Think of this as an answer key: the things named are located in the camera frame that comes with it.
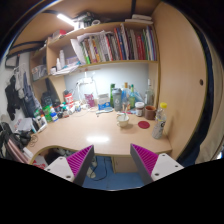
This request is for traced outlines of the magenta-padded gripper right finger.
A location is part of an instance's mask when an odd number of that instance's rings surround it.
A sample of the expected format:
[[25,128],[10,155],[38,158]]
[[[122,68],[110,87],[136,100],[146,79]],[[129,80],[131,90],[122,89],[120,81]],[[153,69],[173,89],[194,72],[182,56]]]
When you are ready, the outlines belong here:
[[183,169],[168,154],[156,154],[135,144],[130,145],[130,154],[145,185]]

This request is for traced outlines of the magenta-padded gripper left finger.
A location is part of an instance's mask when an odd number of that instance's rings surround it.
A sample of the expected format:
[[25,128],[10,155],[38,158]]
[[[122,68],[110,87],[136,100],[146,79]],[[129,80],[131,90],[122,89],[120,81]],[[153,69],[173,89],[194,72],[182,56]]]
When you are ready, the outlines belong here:
[[58,157],[46,168],[46,171],[82,186],[93,157],[94,146],[90,145],[67,158]]

